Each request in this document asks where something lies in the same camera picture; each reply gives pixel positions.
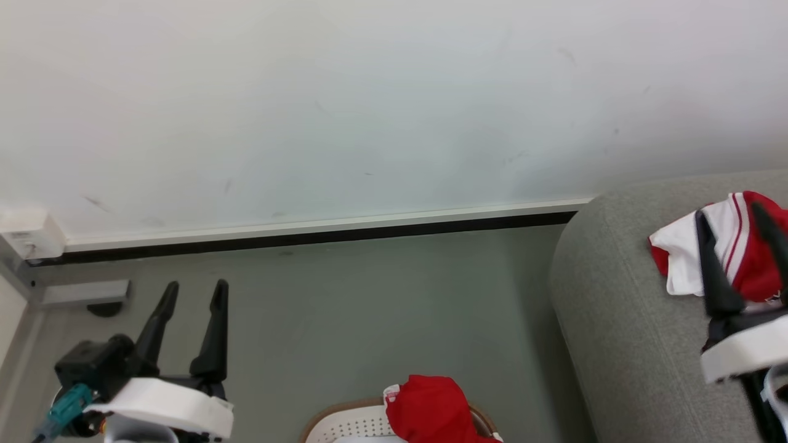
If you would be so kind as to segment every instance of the black baseboard trim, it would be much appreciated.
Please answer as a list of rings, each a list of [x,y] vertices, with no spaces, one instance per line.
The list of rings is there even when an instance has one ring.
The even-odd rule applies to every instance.
[[[203,241],[198,243],[163,244],[135,248],[105,249],[101,251],[66,252],[56,259],[30,262],[30,266],[55,266],[73,263],[115,262],[118,260],[145,259],[166,255],[202,254],[204,252],[238,251],[241,249],[276,248],[299,244],[335,243],[339,241],[370,240],[400,236],[484,231],[490,229],[524,228],[527,226],[562,225],[576,214],[515,215],[512,217],[483,218],[478,220],[440,221],[421,225],[390,226],[384,228],[348,229],[327,233],[304,233],[283,236],[263,236],[236,240]]]

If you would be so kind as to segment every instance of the wicker basket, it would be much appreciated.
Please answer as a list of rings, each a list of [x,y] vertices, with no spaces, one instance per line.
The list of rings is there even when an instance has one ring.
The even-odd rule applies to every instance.
[[[493,421],[470,406],[474,427],[482,437],[500,437]],[[394,435],[386,417],[383,397],[337,404],[309,421],[299,443],[333,443],[340,437],[384,437]]]

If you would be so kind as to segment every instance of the white electrical box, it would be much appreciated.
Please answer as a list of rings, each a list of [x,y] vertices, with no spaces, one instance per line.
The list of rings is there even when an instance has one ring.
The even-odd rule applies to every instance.
[[[65,250],[65,235],[45,209],[0,211],[0,235],[25,260],[52,259]]]

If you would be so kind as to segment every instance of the teal cable connector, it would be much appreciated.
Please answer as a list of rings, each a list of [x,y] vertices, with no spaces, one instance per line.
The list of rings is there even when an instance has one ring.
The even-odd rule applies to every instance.
[[[91,403],[93,403],[91,389],[81,383],[74,385],[64,396],[54,402],[46,414],[44,422],[35,428],[33,441],[50,443]]]

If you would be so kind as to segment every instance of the red cloth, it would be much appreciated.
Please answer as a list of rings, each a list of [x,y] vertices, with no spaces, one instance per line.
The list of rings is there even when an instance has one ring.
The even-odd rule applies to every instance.
[[[468,400],[448,377],[411,375],[385,401],[392,430],[408,443],[500,443],[476,433]]]
[[[788,233],[788,210],[757,192],[732,193],[703,211],[717,239],[716,253],[734,289],[749,303],[779,304],[782,282],[750,210],[755,202],[762,204],[777,226]],[[690,213],[649,237],[654,262],[667,276],[667,292],[671,295],[703,295],[695,232],[694,213]]]

